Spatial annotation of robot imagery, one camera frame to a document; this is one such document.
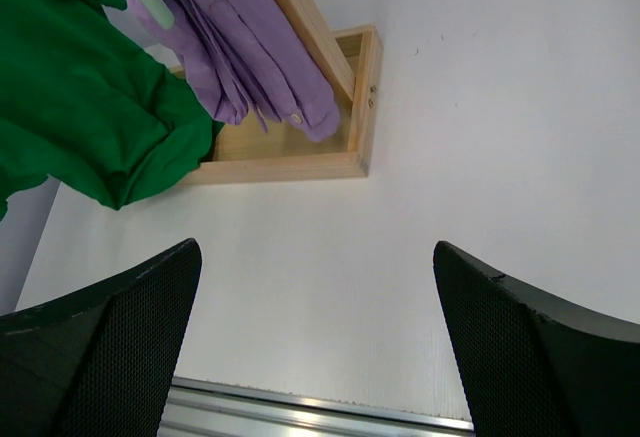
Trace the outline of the purple trousers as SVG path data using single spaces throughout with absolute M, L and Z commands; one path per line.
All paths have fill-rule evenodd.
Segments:
M 174 16 L 163 29 L 139 0 L 128 10 L 174 52 L 213 120 L 239 125 L 254 112 L 302 131 L 333 136 L 341 114 L 329 82 L 274 0 L 163 0 Z

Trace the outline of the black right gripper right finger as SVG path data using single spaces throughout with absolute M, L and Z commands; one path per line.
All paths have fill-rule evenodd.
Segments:
M 433 266 L 478 436 L 636 436 L 639 327 L 446 241 Z

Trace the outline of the wooden clothes rack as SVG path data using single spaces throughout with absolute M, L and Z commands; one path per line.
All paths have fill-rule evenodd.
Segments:
M 374 26 L 334 32 L 314 0 L 164 0 L 156 30 L 222 129 L 189 184 L 364 177 L 382 44 Z

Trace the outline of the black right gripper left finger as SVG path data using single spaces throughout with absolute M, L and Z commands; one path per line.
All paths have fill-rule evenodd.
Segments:
M 2 435 L 156 435 L 201 268 L 200 247 L 187 239 L 2 316 Z

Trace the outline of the green t-shirt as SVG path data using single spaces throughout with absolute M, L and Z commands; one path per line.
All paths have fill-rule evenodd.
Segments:
M 1 0 L 1 198 L 55 178 L 111 209 L 210 157 L 221 125 L 114 27 L 125 0 Z

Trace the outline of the aluminium mounting rail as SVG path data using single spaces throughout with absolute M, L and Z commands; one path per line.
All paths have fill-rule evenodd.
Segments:
M 473 436 L 464 420 L 174 378 L 159 436 Z

